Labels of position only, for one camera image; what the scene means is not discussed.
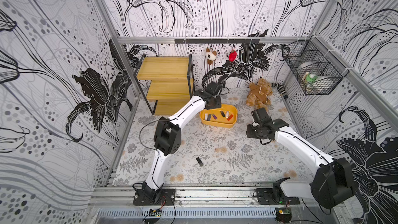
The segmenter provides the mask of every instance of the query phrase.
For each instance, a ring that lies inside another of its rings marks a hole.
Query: wire basket
[[[313,43],[299,41],[289,47],[282,56],[305,95],[328,95],[343,79]]]

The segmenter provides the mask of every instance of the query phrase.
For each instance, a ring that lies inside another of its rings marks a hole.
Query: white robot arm
[[[186,124],[200,111],[205,109],[206,102],[203,100],[202,97],[200,96],[193,96],[191,100],[183,107],[181,108],[176,114],[170,116],[167,121],[170,125],[173,125],[175,127],[179,127],[178,130],[180,131],[182,128],[186,126]],[[162,128],[164,127],[164,122],[160,122],[157,127]],[[166,132],[169,132],[171,134],[172,129],[167,128],[165,130]],[[145,180],[145,185],[146,187],[149,187],[152,189],[154,192],[156,192],[162,185],[163,185],[163,178],[164,178],[164,173],[166,172],[166,166],[167,162],[174,154],[174,152],[177,151],[177,149],[180,147],[181,144],[181,132],[177,134],[177,138],[179,138],[176,142],[174,140],[174,147],[171,148],[170,152],[165,151],[165,149],[161,149],[160,147],[157,147],[157,150],[155,151],[155,157],[152,163],[152,168],[150,170],[150,173]]]
[[[210,83],[202,91],[195,92],[191,100],[168,119],[162,117],[157,125],[155,157],[151,171],[142,184],[142,190],[152,202],[157,202],[163,185],[167,162],[181,145],[181,129],[203,109],[221,107],[218,95],[220,85]],[[344,159],[334,159],[299,136],[281,119],[272,120],[264,108],[252,112],[253,125],[248,125],[248,138],[276,140],[315,174],[313,182],[298,182],[283,178],[274,183],[274,194],[286,202],[289,197],[314,198],[321,206],[331,209],[355,194],[350,164]]]
[[[290,197],[315,199],[331,209],[355,195],[351,165],[345,158],[335,159],[310,144],[281,120],[272,120],[265,108],[251,112],[253,124],[247,126],[248,138],[270,139],[294,153],[315,175],[312,182],[282,178],[273,183],[273,198],[286,202]]]

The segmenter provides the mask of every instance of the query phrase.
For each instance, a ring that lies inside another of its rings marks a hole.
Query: floor mat
[[[272,119],[283,119],[295,129],[282,98],[275,88],[273,90],[269,115]],[[222,103],[234,105],[238,110],[238,120],[230,129],[204,125],[199,114],[193,117],[182,130],[181,147],[170,158],[165,183],[241,183],[313,177],[308,167],[283,145],[273,141],[263,146],[258,139],[246,137],[246,126],[253,122],[250,112],[254,110],[246,106],[248,92],[248,88],[231,89],[229,94],[221,96]],[[114,186],[146,179],[155,151],[143,147],[138,134],[144,125],[158,118],[141,100],[117,167]],[[146,146],[153,146],[155,127],[153,123],[141,133]],[[196,161],[197,157],[203,167]]]

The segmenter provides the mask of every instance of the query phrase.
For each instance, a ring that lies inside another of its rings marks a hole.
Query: teddy bear
[[[264,107],[268,111],[267,105],[271,104],[271,99],[269,96],[272,95],[271,83],[267,82],[265,79],[260,78],[257,85],[253,82],[249,84],[250,92],[246,98],[246,105],[249,107],[254,107],[259,109]]]

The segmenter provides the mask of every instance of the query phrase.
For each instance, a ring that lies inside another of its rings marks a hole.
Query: metal grate
[[[283,57],[306,95],[328,95],[343,79],[338,70],[311,42],[306,46],[302,42],[290,45],[289,53],[284,53]],[[316,79],[307,81],[307,73],[314,74]]]
[[[149,208],[102,208],[98,217],[143,218],[149,213]],[[176,209],[177,218],[275,218],[274,207],[250,208],[181,208]],[[174,218],[174,208],[163,208],[162,218]]]

